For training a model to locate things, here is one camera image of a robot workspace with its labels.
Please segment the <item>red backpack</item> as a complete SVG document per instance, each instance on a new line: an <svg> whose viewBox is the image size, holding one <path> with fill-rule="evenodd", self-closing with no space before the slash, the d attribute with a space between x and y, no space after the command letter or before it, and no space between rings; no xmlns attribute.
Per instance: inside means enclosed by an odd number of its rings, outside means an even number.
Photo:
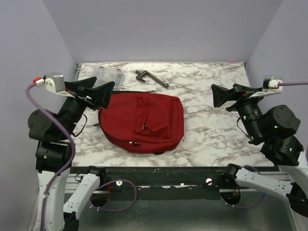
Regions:
<svg viewBox="0 0 308 231"><path fill-rule="evenodd" d="M182 103L170 95L115 91L98 120L108 141L135 154L172 151L184 136Z"/></svg>

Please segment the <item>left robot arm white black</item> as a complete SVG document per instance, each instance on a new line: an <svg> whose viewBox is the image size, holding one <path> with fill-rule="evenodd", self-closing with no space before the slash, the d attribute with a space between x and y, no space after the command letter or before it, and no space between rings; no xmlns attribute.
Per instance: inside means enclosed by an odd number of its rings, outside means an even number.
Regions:
<svg viewBox="0 0 308 231"><path fill-rule="evenodd" d="M68 200L65 187L76 154L74 129L87 108L106 109L115 83L95 86L95 77L67 82L52 73L33 80L26 96L36 107L28 118L29 137L37 140L36 170L39 179L36 231L76 231L80 215L95 190L107 183L103 168L87 167L81 183ZM34 87L66 98L58 113L44 109L30 94Z"/></svg>

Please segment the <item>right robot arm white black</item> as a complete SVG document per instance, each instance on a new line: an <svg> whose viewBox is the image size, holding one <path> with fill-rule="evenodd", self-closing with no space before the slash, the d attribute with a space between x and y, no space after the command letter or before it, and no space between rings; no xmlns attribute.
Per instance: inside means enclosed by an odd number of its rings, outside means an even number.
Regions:
<svg viewBox="0 0 308 231"><path fill-rule="evenodd" d="M221 182L228 189L247 187L275 196L296 213L307 217L308 161L303 145L295 137L300 120L286 105L275 106L265 114L258 106L264 97L281 93L283 85L280 80L267 80L261 88L234 84L231 89L227 89L211 85L214 107L233 101L234 104L226 110L239 114L249 143L262 144L261 153L293 179L292 182L275 180L244 167L228 164L222 173Z"/></svg>

